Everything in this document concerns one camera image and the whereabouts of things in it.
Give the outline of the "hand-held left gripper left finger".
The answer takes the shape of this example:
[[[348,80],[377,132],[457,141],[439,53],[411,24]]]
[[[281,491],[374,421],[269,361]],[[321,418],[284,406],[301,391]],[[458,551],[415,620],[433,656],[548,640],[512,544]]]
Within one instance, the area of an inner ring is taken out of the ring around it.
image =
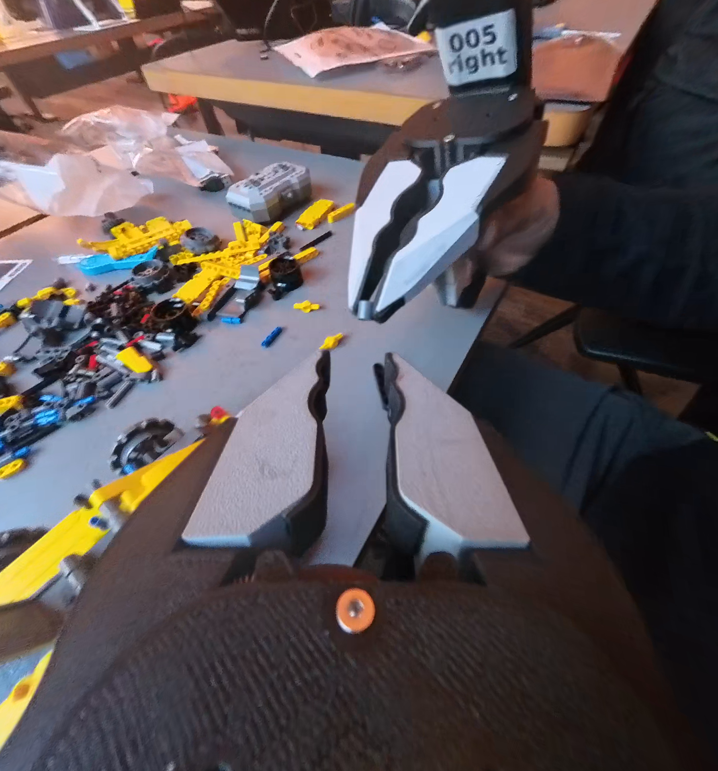
[[[181,539],[305,555],[324,531],[331,355],[316,351],[235,420]]]

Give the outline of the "yellow toy plate block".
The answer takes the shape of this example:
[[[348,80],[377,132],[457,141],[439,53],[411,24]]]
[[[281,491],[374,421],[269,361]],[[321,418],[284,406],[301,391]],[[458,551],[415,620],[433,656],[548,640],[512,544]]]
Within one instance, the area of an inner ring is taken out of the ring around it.
[[[314,230],[320,226],[335,209],[335,202],[329,199],[315,200],[296,219],[296,227],[302,231]]]

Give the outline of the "yellow edged table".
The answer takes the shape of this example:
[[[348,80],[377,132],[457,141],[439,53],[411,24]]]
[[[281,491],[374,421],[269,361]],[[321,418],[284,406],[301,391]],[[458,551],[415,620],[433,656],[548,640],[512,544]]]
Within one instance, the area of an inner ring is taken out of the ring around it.
[[[613,72],[599,68],[610,90],[656,4],[553,2],[535,11],[534,27],[618,33],[612,43],[616,67]],[[319,146],[330,155],[355,159],[373,153],[411,114],[448,94],[436,55],[424,57],[412,70],[378,63],[312,79],[279,53],[264,58],[261,47],[219,43],[145,65],[143,76],[152,91],[196,97],[209,133],[220,132],[219,108],[236,121],[240,133]],[[548,122],[542,167],[562,169],[604,99],[553,100],[542,93]]]

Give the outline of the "black spoked toy wheel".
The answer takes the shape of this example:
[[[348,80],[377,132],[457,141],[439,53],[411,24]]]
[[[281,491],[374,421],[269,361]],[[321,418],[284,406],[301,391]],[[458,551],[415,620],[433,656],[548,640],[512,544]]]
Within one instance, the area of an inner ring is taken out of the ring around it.
[[[282,254],[268,263],[268,293],[284,295],[303,285],[303,273],[294,256]]]

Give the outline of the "dark grey toy wheel rim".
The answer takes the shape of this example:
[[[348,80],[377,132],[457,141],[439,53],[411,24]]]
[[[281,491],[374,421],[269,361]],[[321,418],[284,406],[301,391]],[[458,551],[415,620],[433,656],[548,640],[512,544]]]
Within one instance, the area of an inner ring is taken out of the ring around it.
[[[221,239],[210,230],[196,226],[181,234],[180,244],[187,252],[200,256],[218,251]]]
[[[173,285],[172,266],[156,258],[141,262],[131,270],[131,284],[142,292],[166,292]]]

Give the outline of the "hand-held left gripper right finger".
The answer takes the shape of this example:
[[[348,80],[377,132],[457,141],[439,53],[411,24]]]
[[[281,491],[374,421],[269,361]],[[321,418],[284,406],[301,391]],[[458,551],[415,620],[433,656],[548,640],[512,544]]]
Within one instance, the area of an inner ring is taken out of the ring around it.
[[[433,555],[520,553],[531,538],[476,419],[399,354],[375,367],[389,422],[385,531],[416,571]]]

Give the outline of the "crumpled clear plastic bags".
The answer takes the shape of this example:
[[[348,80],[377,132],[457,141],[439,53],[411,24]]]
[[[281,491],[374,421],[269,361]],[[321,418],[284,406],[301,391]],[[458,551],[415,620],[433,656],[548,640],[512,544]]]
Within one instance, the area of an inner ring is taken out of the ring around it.
[[[224,190],[232,169],[205,139],[171,129],[177,116],[112,106],[72,119],[54,137],[0,130],[0,199],[56,217],[125,210],[165,178]]]

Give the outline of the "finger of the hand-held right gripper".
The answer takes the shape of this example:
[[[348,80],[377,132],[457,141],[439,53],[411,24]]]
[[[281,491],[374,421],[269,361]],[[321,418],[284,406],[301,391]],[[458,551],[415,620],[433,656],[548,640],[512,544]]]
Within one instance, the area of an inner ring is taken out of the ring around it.
[[[373,320],[386,321],[399,304],[420,294],[475,245],[481,202],[507,159],[506,154],[479,156],[444,174],[437,202],[391,257],[373,301]]]
[[[347,282],[353,315],[359,300],[374,302],[375,317],[393,313],[376,310],[381,291],[395,254],[412,244],[430,212],[431,188],[424,170],[411,159],[386,163],[355,213]]]

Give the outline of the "yellow curved toy panel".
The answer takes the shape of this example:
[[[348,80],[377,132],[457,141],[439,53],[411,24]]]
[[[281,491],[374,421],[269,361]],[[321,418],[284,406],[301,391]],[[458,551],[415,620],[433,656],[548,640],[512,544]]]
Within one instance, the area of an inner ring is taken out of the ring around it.
[[[114,359],[133,375],[149,376],[154,370],[152,361],[133,346],[122,349]]]

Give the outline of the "yellow toy brick car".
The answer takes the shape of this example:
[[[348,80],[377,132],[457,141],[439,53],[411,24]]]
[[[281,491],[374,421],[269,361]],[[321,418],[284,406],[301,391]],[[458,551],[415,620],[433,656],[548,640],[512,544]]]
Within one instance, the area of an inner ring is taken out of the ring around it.
[[[35,769],[54,731],[128,650],[228,572],[183,532],[240,417],[91,494],[0,571],[0,665],[50,648],[0,705],[0,769]]]

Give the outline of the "white printed paper sheet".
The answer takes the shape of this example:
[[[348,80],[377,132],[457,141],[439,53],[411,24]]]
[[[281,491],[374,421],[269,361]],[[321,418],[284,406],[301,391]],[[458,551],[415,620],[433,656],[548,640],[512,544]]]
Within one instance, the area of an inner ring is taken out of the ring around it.
[[[340,26],[276,44],[273,51],[315,79],[338,69],[428,55],[436,48],[429,40],[384,26]]]

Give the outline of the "grey toy battery box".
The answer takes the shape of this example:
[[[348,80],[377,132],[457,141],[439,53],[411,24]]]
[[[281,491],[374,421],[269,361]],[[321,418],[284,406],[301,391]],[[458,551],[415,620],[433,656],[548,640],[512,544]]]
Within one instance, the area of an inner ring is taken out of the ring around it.
[[[232,184],[225,200],[240,218],[272,224],[312,197],[309,169],[291,162],[272,163]]]

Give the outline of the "light blue toy tool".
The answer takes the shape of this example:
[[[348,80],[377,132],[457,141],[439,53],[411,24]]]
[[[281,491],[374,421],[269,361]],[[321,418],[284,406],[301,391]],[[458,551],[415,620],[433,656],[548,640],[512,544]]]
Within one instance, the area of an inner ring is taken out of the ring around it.
[[[151,250],[129,257],[114,258],[108,254],[98,254],[84,257],[77,263],[79,270],[87,277],[96,277],[118,271],[131,271],[136,266],[155,258],[158,249]]]

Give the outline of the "black toy wheel rim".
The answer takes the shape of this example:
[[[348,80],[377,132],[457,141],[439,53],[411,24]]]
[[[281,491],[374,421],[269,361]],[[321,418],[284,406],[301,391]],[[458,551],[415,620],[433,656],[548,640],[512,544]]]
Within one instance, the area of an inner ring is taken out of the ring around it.
[[[193,332],[199,320],[194,306],[180,298],[168,298],[154,304],[147,318],[147,326],[154,333],[174,335]]]

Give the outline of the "person's right hand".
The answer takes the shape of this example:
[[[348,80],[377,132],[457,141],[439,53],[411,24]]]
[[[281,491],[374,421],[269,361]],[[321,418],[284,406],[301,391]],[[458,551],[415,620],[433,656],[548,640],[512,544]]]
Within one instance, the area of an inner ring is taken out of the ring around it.
[[[537,176],[482,223],[476,245],[480,269],[488,277],[507,278],[526,267],[552,238],[560,210],[555,180]]]

